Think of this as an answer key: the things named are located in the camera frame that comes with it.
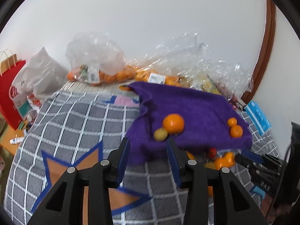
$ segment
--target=clear plastic wrap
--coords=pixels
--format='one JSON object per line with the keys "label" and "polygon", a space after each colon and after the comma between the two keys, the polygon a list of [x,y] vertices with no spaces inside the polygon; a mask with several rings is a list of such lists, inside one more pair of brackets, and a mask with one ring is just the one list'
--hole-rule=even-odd
{"label": "clear plastic wrap", "polygon": [[125,55],[116,42],[99,32],[78,33],[67,46],[71,69],[83,64],[115,75],[125,67]]}
{"label": "clear plastic wrap", "polygon": [[80,81],[89,83],[93,86],[100,86],[102,84],[122,83],[127,80],[133,80],[134,77],[135,69],[132,66],[125,66],[115,75],[108,75],[93,66],[81,65],[68,73],[67,80]]}
{"label": "clear plastic wrap", "polygon": [[193,88],[215,94],[222,93],[227,99],[241,97],[252,89],[252,73],[240,64],[211,61],[208,46],[202,43],[198,32],[173,37],[168,43],[156,46],[140,61],[135,80],[149,81],[153,74],[165,76],[167,85]]}

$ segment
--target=metal screw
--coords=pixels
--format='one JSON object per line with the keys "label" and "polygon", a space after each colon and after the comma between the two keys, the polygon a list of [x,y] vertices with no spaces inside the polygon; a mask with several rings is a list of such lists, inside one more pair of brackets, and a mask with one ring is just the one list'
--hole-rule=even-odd
{"label": "metal screw", "polygon": [[223,168],[221,169],[221,171],[224,172],[224,173],[229,173],[229,172],[230,172],[230,169],[227,168],[227,167],[223,167]]}
{"label": "metal screw", "polygon": [[190,159],[190,160],[188,160],[188,162],[187,162],[189,165],[191,165],[191,166],[195,166],[196,164],[197,164],[197,161],[195,161],[195,160],[193,160],[193,159]]}
{"label": "metal screw", "polygon": [[69,167],[69,168],[67,169],[67,172],[68,172],[68,173],[73,173],[73,172],[75,172],[75,170],[76,170],[75,167],[72,166],[72,167]]}
{"label": "metal screw", "polygon": [[107,166],[109,163],[110,163],[110,162],[109,162],[109,160],[107,160],[107,159],[104,159],[104,160],[102,160],[102,161],[100,162],[100,164],[101,164],[102,166]]}

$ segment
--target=plastic bag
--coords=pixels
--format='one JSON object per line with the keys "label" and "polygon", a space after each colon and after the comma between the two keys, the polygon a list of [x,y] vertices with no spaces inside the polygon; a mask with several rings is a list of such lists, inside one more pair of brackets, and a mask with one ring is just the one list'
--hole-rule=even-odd
{"label": "plastic bag", "polygon": [[113,40],[98,32],[78,33],[67,46],[71,69],[83,64],[115,75],[125,67],[125,55]]}
{"label": "plastic bag", "polygon": [[138,81],[148,82],[151,74],[152,77],[158,74],[165,76],[164,84],[222,93],[227,99],[251,91],[252,78],[248,70],[239,64],[213,62],[210,56],[211,52],[201,42],[198,32],[185,33],[156,46],[142,60],[132,61],[131,65],[139,68],[135,77]]}
{"label": "plastic bag", "polygon": [[102,84],[121,83],[127,80],[133,80],[134,77],[135,69],[131,66],[125,66],[115,75],[108,75],[93,66],[81,65],[68,73],[67,80],[80,81],[89,83],[93,86],[100,86]]}
{"label": "plastic bag", "polygon": [[42,48],[16,75],[12,86],[27,96],[34,94],[40,101],[60,89],[68,71]]}

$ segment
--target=grey plaid blanket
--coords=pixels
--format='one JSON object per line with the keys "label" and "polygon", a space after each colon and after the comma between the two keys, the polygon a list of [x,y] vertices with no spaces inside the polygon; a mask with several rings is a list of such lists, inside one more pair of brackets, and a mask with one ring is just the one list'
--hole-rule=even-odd
{"label": "grey plaid blanket", "polygon": [[[4,208],[16,225],[28,223],[33,204],[46,187],[42,150],[72,165],[101,140],[104,158],[119,147],[127,129],[139,115],[139,109],[103,103],[109,99],[109,95],[62,91],[44,102],[35,124],[17,151],[7,183]],[[245,112],[241,116],[250,124],[252,150],[278,156],[272,136],[262,138],[249,116]],[[238,164],[231,170],[249,191],[253,184],[247,170]],[[182,224],[187,191],[176,187],[167,160],[127,167],[122,185],[152,199],[113,216],[114,224]],[[260,197],[255,194],[252,197],[259,205]],[[209,224],[213,224],[212,198],[209,200]]]}

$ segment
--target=purple towel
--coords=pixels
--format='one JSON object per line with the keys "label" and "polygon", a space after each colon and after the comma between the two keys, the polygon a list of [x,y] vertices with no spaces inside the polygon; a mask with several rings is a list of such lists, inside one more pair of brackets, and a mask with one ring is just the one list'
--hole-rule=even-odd
{"label": "purple towel", "polygon": [[[173,136],[179,148],[202,152],[209,147],[218,150],[250,149],[252,136],[248,124],[240,118],[223,96],[192,89],[135,82],[129,85],[140,96],[140,116],[135,119],[126,136],[130,139],[128,164],[139,165],[156,158],[165,158],[166,141],[153,138],[162,127],[164,118],[180,114],[184,131]],[[231,138],[227,120],[235,117],[243,128],[241,138]]]}

